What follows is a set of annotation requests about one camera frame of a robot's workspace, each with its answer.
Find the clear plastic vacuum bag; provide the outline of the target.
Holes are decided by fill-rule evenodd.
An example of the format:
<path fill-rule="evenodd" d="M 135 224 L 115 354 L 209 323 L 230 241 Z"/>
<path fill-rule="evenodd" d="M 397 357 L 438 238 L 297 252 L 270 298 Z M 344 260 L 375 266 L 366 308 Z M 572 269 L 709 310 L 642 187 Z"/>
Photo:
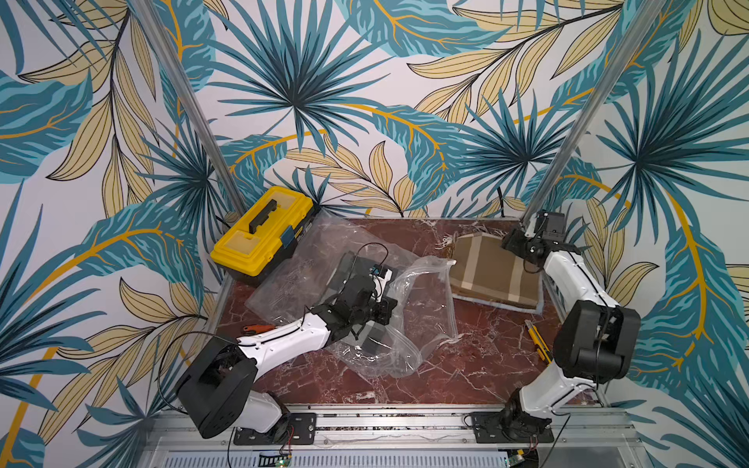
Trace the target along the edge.
<path fill-rule="evenodd" d="M 247 300 L 275 326 L 331 322 L 326 349 L 364 378 L 414 374 L 438 347 L 460 338 L 451 259 L 419 257 L 364 227 L 320 214 Z"/>

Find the olive tan plaid blanket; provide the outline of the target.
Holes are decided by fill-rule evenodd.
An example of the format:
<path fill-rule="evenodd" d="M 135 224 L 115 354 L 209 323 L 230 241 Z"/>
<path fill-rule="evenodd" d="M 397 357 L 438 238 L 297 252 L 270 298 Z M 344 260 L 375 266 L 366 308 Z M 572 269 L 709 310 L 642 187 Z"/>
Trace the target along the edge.
<path fill-rule="evenodd" d="M 456 238 L 450 271 L 452 294 L 535 306 L 543 298 L 540 275 L 501 244 L 501 238 L 482 232 Z"/>

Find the light plaid blanket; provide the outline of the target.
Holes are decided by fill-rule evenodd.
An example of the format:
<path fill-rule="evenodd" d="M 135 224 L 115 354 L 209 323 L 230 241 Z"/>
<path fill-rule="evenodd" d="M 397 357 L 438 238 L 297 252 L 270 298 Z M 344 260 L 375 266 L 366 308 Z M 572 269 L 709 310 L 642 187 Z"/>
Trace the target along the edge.
<path fill-rule="evenodd" d="M 498 300 L 481 300 L 481 298 L 472 298 L 471 296 L 462 296 L 461 294 L 453 293 L 455 300 L 462 300 L 470 303 L 480 304 L 489 306 L 492 308 L 502 309 L 510 312 L 519 312 L 532 315 L 541 315 L 544 308 L 544 298 L 540 298 L 535 306 L 518 305 L 507 302 L 501 302 Z"/>

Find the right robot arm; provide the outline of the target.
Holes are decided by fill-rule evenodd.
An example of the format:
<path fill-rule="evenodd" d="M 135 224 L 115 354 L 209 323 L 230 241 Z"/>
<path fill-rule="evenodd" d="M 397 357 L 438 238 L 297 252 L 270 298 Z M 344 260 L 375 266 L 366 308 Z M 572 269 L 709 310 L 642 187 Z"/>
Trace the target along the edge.
<path fill-rule="evenodd" d="M 566 313 L 551 363 L 533 382 L 516 389 L 499 414 L 506 438 L 540 440 L 563 405 L 628 374 L 641 316 L 605 292 L 573 245 L 545 234 L 530 236 L 516 227 L 502 247 L 541 268 Z"/>

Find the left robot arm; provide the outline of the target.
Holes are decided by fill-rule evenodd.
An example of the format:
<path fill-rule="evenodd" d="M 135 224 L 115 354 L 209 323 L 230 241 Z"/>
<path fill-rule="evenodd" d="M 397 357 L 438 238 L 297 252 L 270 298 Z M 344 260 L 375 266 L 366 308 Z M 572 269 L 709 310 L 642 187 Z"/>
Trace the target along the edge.
<path fill-rule="evenodd" d="M 176 384 L 177 399 L 204 439 L 227 429 L 252 430 L 273 442 L 289 430 L 289 412 L 273 396 L 253 390 L 280 365 L 329 347 L 370 322 L 389 323 L 397 305 L 386 295 L 393 272 L 355 275 L 343 288 L 290 325 L 239 339 L 211 337 Z"/>

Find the yellow utility knife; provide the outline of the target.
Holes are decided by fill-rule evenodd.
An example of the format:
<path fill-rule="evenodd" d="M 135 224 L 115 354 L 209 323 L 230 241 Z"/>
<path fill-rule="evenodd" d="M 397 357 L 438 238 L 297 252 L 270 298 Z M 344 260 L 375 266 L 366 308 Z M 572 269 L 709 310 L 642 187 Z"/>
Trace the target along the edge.
<path fill-rule="evenodd" d="M 551 351 L 548 345 L 544 341 L 543 337 L 540 335 L 538 328 L 530 320 L 526 320 L 525 325 L 526 325 L 526 328 L 528 329 L 530 338 L 532 342 L 534 343 L 534 346 L 536 347 L 536 352 L 538 353 L 540 360 L 542 360 L 544 364 L 548 364 L 548 365 L 551 364 L 553 361 L 553 356 L 551 354 Z"/>

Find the yellow black toolbox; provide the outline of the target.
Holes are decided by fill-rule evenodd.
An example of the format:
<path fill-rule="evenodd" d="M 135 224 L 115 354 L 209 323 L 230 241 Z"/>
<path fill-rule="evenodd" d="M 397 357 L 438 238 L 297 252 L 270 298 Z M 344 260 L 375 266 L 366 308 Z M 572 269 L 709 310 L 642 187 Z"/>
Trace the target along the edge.
<path fill-rule="evenodd" d="M 210 257 L 234 280 L 257 288 L 294 255 L 316 214 L 311 198 L 272 187 L 218 240 Z"/>

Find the orange handled pliers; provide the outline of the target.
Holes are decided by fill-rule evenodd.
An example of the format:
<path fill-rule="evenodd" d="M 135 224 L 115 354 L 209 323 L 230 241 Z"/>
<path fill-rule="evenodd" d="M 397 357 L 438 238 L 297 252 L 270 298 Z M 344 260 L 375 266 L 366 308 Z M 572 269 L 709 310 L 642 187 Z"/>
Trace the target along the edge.
<path fill-rule="evenodd" d="M 262 333 L 268 333 L 275 329 L 276 327 L 273 325 L 249 325 L 243 327 L 242 333 L 243 335 L 261 335 Z"/>

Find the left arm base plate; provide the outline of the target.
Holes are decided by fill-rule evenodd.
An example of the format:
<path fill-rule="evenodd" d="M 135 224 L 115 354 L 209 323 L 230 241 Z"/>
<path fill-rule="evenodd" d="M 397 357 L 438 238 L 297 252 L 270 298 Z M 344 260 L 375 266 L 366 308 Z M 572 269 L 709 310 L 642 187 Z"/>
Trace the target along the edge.
<path fill-rule="evenodd" d="M 316 413 L 287 413 L 265 433 L 246 427 L 236 429 L 232 443 L 237 446 L 311 446 L 316 434 Z"/>

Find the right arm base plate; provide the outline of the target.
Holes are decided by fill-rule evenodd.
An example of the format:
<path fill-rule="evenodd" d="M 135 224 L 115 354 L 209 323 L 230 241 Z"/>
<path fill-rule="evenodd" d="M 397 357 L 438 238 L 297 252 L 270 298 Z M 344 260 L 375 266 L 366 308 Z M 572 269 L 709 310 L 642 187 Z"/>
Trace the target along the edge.
<path fill-rule="evenodd" d="M 477 444 L 533 445 L 555 440 L 550 418 L 530 417 L 526 413 L 504 417 L 501 411 L 474 411 L 468 419 Z"/>

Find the aluminium front rail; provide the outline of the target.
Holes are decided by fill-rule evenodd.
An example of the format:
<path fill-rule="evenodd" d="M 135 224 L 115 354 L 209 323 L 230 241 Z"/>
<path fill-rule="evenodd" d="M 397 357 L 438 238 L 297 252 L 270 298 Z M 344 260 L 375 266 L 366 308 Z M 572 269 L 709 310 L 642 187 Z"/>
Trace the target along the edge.
<path fill-rule="evenodd" d="M 488 405 L 291 405 L 292 436 L 253 445 L 230 429 L 202 438 L 188 417 L 157 417 L 138 467 L 650 467 L 626 411 L 564 407 L 553 439 L 482 436 L 472 413 Z"/>

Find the right aluminium corner post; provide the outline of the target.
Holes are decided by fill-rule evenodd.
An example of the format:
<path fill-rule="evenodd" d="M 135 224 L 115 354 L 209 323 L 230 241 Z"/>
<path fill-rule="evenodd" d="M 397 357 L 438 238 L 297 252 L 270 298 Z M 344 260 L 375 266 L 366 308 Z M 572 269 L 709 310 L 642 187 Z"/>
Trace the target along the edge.
<path fill-rule="evenodd" d="M 542 209 L 546 198 L 550 195 L 565 167 L 567 167 L 580 139 L 585 134 L 599 108 L 614 89 L 622 73 L 628 68 L 629 61 L 637 52 L 651 24 L 657 19 L 658 13 L 665 4 L 665 0 L 646 1 L 638 9 L 630 29 L 622 35 L 621 45 L 612 52 L 611 63 L 604 68 L 600 80 L 592 90 L 591 96 L 582 108 L 579 117 L 575 120 L 571 132 L 565 138 L 554 161 L 548 166 L 543 180 L 528 204 L 527 210 L 521 218 L 521 224 L 524 228 L 529 228 L 534 223 L 536 213 Z"/>

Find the aluminium corner post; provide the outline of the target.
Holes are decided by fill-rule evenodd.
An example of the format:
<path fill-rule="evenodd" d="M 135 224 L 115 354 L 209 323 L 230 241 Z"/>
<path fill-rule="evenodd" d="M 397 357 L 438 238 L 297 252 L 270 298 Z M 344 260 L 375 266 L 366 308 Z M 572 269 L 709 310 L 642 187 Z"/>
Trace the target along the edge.
<path fill-rule="evenodd" d="M 521 218 L 521 224 L 524 228 L 529 228 L 534 223 L 536 213 L 542 209 L 546 198 L 550 195 L 565 167 L 567 167 L 580 139 L 585 134 L 599 108 L 614 89 L 622 73 L 628 68 L 629 61 L 637 52 L 651 24 L 657 19 L 658 13 L 665 4 L 665 0 L 646 1 L 638 9 L 630 29 L 622 35 L 621 45 L 612 52 L 611 63 L 604 68 L 600 80 L 592 90 L 591 96 L 582 108 L 579 117 L 575 120 L 571 132 L 565 138 L 554 161 L 548 166 L 543 180 L 528 204 L 527 210 Z"/>
<path fill-rule="evenodd" d="M 136 16 L 142 23 L 146 38 L 150 41 L 156 57 L 164 66 L 166 74 L 173 84 L 177 98 L 181 100 L 185 108 L 185 114 L 193 130 L 197 132 L 198 138 L 216 170 L 218 180 L 224 185 L 231 206 L 236 212 L 245 213 L 248 210 L 245 199 L 237 189 L 235 182 L 232 181 L 222 150 L 196 99 L 185 69 L 177 56 L 177 50 L 172 47 L 169 35 L 157 15 L 153 2 L 135 0 L 131 4 Z"/>

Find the left aluminium corner post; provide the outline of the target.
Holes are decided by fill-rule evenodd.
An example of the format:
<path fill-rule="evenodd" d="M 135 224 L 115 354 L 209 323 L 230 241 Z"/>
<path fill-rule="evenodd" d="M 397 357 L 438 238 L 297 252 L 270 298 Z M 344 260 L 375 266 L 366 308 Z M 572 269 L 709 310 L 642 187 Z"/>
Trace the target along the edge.
<path fill-rule="evenodd" d="M 236 212 L 245 213 L 248 210 L 245 199 L 237 189 L 235 182 L 232 181 L 222 150 L 196 99 L 185 69 L 177 56 L 177 50 L 172 47 L 169 35 L 157 15 L 153 2 L 135 0 L 131 4 L 136 16 L 142 23 L 146 38 L 150 41 L 156 57 L 164 66 L 166 74 L 173 84 L 177 98 L 181 100 L 185 108 L 185 114 L 193 130 L 197 132 L 198 138 L 216 170 L 218 180 L 224 185 L 231 206 Z"/>

